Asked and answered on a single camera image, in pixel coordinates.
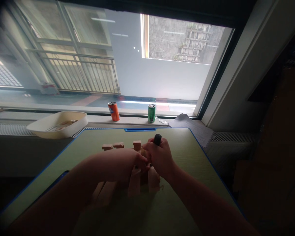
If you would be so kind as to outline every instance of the paper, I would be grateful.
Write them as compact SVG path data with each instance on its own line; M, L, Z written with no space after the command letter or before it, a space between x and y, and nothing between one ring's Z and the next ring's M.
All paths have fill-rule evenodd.
M201 125L185 114L180 114L174 120L170 120L170 127L173 128L189 128L202 147L207 147L212 139L214 131L205 125Z

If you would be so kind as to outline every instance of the table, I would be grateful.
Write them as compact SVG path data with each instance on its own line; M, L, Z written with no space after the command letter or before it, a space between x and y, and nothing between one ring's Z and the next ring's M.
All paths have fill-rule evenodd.
M234 199L214 170L206 154L188 128L92 129L83 131L38 175L1 213L3 228L11 224L64 171L72 169L89 155L102 152L103 144L134 140L147 142L155 134L169 142L174 161L195 179L238 209ZM161 190L128 198L127 190L116 191L109 206L83 212L72 235L199 235L189 212L161 178Z

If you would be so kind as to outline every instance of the white wall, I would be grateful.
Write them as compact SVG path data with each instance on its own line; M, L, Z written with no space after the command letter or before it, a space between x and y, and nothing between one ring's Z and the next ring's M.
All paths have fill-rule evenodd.
M198 100L210 65L142 58L140 14L105 12L122 95Z
M258 0L202 122L214 131L255 131L267 105L247 99L294 33L295 0Z

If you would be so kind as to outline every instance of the green can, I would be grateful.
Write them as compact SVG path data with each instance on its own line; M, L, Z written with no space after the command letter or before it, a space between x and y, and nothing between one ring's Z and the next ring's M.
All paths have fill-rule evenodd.
M150 104L148 106L148 121L151 123L155 121L155 110L156 110L156 105Z

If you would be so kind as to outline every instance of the white basket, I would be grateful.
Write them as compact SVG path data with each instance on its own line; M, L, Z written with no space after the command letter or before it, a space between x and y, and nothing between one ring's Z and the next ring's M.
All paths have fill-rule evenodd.
M26 129L41 138L69 138L88 124L87 114L77 111L61 111L29 124ZM58 130L61 123L78 120L75 123Z

